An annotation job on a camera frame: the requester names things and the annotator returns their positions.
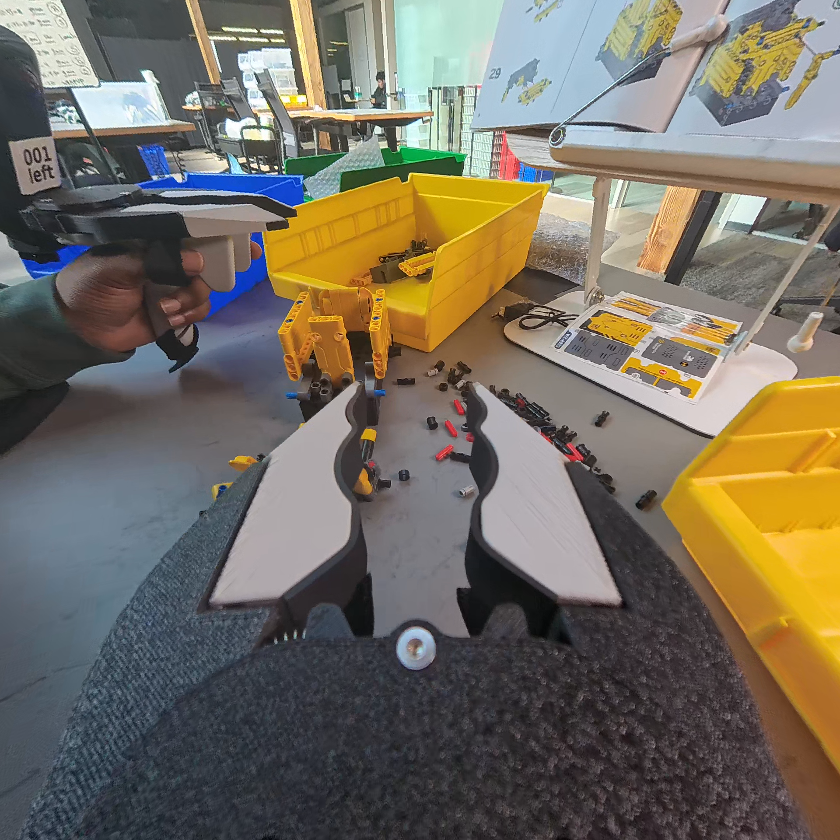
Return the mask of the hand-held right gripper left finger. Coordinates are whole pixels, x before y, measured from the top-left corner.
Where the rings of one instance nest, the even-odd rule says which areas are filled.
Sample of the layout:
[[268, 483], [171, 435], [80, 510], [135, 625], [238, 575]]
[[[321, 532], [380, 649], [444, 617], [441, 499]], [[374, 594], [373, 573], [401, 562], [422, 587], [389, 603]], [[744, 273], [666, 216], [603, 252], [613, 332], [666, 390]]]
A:
[[284, 603], [304, 608], [313, 586], [349, 598], [366, 573], [353, 488], [362, 471], [364, 387], [355, 382], [275, 447], [208, 597], [211, 608]]

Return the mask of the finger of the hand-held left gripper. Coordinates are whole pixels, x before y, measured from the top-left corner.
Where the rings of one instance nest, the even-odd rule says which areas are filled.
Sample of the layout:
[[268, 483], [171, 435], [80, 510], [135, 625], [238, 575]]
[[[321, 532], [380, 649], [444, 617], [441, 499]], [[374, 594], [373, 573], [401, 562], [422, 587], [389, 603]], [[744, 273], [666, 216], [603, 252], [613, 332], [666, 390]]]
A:
[[127, 211], [127, 238], [251, 235], [286, 229], [290, 219], [291, 207], [283, 203], [153, 203]]
[[248, 206], [267, 211], [277, 217], [292, 218], [298, 215], [294, 206], [278, 202], [261, 194], [217, 190], [186, 190], [183, 188], [141, 189], [133, 198], [135, 206], [162, 204], [176, 207], [233, 207]]

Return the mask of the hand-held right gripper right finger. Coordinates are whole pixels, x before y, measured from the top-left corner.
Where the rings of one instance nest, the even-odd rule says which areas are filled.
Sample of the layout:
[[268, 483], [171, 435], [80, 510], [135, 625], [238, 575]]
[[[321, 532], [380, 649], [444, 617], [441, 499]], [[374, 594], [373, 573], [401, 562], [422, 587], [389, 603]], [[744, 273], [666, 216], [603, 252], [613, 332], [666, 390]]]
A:
[[469, 384], [466, 404], [476, 488], [469, 537], [479, 560], [555, 605], [621, 606], [571, 463], [482, 384]]

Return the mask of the pile of small lego pins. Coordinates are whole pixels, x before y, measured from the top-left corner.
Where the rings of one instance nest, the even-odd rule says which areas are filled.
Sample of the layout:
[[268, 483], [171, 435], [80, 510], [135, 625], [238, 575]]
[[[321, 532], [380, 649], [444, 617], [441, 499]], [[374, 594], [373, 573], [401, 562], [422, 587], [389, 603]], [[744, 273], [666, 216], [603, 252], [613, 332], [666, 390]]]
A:
[[[454, 400], [453, 405], [456, 413], [460, 417], [465, 417], [467, 383], [472, 372], [472, 369], [460, 360], [450, 369], [445, 367], [444, 360], [438, 360], [433, 367], [424, 373], [424, 376], [433, 379], [436, 376], [446, 374], [446, 377], [435, 387], [440, 392], [453, 390], [460, 394], [460, 397]], [[520, 392], [511, 393], [508, 388], [497, 389], [494, 385], [489, 386], [489, 391], [493, 396], [500, 399], [504, 406], [537, 431], [568, 462], [583, 465], [595, 475], [610, 494], [615, 494], [613, 478], [597, 465], [597, 459], [588, 447], [583, 443], [576, 442], [577, 434], [574, 430], [567, 425], [557, 427], [547, 409], [529, 400]]]

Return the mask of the yellow lego robot body model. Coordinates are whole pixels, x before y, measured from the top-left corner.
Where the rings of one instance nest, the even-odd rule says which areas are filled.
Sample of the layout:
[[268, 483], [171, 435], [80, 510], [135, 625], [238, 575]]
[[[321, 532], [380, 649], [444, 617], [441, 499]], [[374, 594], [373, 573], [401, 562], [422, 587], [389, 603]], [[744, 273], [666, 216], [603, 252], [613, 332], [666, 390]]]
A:
[[304, 291], [290, 308], [278, 337], [304, 421], [352, 384], [362, 384], [366, 424], [379, 423], [389, 361], [402, 354], [395, 342], [383, 288], [340, 287]]

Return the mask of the lego instruction booklet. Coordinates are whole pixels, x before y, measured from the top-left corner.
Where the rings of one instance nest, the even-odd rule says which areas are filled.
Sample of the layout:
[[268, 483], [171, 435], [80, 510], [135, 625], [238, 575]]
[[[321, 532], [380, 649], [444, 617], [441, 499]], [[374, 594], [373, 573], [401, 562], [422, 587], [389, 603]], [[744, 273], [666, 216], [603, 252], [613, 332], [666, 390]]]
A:
[[838, 2], [505, 2], [475, 130], [838, 140]]

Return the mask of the person's left hand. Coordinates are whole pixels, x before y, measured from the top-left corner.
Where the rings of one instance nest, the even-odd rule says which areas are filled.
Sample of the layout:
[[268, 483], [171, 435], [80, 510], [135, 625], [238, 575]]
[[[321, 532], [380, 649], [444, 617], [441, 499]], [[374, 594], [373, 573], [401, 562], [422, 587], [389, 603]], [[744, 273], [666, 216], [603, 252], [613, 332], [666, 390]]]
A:
[[[182, 266], [190, 285], [157, 302], [173, 329], [202, 321], [211, 308], [202, 255], [184, 249]], [[146, 281], [141, 256], [94, 255], [89, 250], [58, 274], [56, 296], [71, 328], [91, 347], [127, 353], [157, 340], [144, 303]]]

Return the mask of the blue plastic bin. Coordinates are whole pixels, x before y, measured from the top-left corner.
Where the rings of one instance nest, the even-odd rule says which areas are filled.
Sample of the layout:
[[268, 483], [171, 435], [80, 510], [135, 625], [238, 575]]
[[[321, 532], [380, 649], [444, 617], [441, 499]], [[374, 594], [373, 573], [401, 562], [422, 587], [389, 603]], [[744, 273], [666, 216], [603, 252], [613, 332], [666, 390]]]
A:
[[[180, 188], [184, 190], [211, 190], [231, 193], [247, 193], [266, 196], [279, 203], [298, 206], [304, 203], [302, 175], [277, 174], [228, 174], [187, 172], [182, 178], [168, 175], [155, 180], [141, 182], [142, 188]], [[21, 259], [5, 238], [2, 238], [2, 257], [12, 260], [15, 273], [9, 277], [21, 280], [24, 272], [28, 277], [47, 277], [57, 273], [85, 251], [81, 246], [67, 246], [59, 251], [58, 260], [39, 264], [30, 259]], [[216, 312], [229, 303], [246, 294], [268, 277], [265, 256], [253, 260], [249, 268], [235, 275], [234, 288], [229, 292], [213, 291], [209, 298], [211, 308], [208, 316], [211, 318]]]

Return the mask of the white printed board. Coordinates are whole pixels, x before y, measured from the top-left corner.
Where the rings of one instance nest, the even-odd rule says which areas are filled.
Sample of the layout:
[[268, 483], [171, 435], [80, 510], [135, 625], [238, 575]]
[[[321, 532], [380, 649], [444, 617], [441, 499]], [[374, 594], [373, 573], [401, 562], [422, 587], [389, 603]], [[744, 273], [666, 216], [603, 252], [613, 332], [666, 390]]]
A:
[[98, 75], [61, 1], [1, 1], [1, 26], [33, 49], [45, 89], [99, 87]]

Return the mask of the black office chair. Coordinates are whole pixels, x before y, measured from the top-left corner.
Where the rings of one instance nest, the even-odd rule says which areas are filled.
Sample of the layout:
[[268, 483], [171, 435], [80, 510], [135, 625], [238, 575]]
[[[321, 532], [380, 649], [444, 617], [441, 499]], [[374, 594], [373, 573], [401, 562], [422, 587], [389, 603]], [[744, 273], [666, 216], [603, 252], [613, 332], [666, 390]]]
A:
[[308, 152], [302, 147], [301, 131], [309, 131], [310, 134], [312, 131], [306, 123], [295, 122], [292, 119], [268, 70], [257, 71], [255, 78], [258, 89], [272, 114], [275, 128], [283, 140], [285, 157], [299, 158], [307, 155]]
[[226, 159], [231, 172], [260, 172], [259, 156], [251, 146], [260, 141], [260, 126], [241, 83], [234, 79], [195, 83], [198, 108], [208, 148]]

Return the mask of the bubble wrap sheet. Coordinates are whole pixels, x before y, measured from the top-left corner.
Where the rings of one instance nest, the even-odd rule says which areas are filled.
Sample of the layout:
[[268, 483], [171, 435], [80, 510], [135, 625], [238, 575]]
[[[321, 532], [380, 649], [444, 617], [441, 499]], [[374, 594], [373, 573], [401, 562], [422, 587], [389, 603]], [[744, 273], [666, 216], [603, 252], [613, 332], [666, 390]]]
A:
[[548, 272], [582, 286], [585, 283], [590, 238], [588, 224], [540, 213], [525, 267]]
[[319, 172], [305, 178], [305, 192], [312, 200], [332, 196], [341, 192], [343, 176], [367, 173], [384, 165], [382, 148], [376, 136], [371, 136], [350, 150], [339, 160]]

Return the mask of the wooden pillar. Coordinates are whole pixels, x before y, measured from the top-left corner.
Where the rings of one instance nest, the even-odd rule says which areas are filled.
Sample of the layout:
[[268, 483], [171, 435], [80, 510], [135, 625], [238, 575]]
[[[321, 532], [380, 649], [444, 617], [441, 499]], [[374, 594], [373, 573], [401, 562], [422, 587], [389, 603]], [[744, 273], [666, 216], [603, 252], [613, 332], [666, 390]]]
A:
[[697, 189], [666, 187], [644, 241], [637, 268], [654, 274], [666, 273], [701, 195], [702, 191]]
[[200, 2], [186, 0], [185, 5], [192, 22], [193, 32], [203, 58], [209, 81], [214, 85], [219, 85], [221, 83], [220, 68], [214, 52], [213, 42], [207, 33]]
[[317, 28], [311, 1], [289, 1], [290, 15], [301, 63], [301, 75], [311, 110], [328, 107], [323, 86]]

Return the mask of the wooden office desk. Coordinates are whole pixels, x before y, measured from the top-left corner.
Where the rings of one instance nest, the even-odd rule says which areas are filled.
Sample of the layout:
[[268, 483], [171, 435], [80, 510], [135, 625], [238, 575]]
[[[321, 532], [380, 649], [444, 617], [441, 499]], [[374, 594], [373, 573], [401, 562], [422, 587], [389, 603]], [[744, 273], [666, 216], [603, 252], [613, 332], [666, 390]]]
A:
[[286, 112], [295, 130], [307, 129], [313, 134], [316, 154], [346, 152], [349, 139], [366, 139], [373, 127], [397, 129], [415, 122], [428, 123], [434, 112], [429, 109], [389, 110], [376, 108], [327, 109], [299, 108]]

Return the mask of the sticker sheet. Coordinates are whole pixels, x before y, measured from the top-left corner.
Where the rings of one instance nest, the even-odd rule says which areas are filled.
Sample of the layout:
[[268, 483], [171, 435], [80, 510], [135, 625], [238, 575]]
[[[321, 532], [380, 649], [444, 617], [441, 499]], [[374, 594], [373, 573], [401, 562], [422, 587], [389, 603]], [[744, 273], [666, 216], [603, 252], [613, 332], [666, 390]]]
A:
[[695, 403], [741, 328], [741, 322], [621, 291], [583, 311], [553, 347], [564, 359]]

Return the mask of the green plastic bin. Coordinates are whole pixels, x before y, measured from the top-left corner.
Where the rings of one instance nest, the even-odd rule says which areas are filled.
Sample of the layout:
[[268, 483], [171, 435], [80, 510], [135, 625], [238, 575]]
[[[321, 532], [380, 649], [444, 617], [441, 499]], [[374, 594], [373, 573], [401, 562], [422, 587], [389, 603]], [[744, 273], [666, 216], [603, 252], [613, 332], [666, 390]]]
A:
[[[394, 178], [407, 182], [412, 173], [462, 176], [466, 160], [465, 154], [408, 147], [399, 148], [396, 152], [384, 148], [380, 149], [380, 152], [382, 165], [342, 171], [338, 191], [346, 193], [359, 187]], [[308, 179], [327, 169], [336, 161], [340, 161], [346, 154], [336, 152], [290, 157], [285, 161], [283, 172], [285, 175], [301, 175], [304, 179]]]

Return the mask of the yellow plastic bin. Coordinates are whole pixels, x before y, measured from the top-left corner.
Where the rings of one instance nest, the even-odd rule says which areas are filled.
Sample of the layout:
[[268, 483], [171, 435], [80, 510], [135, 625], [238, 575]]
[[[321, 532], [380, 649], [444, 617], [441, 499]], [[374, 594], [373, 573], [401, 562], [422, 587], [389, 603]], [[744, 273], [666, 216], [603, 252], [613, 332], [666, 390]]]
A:
[[661, 507], [838, 769], [838, 377], [766, 386]]
[[289, 227], [263, 235], [268, 279], [280, 298], [345, 287], [387, 253], [425, 239], [430, 280], [385, 284], [395, 341], [435, 350], [524, 267], [545, 183], [412, 173], [297, 208]]

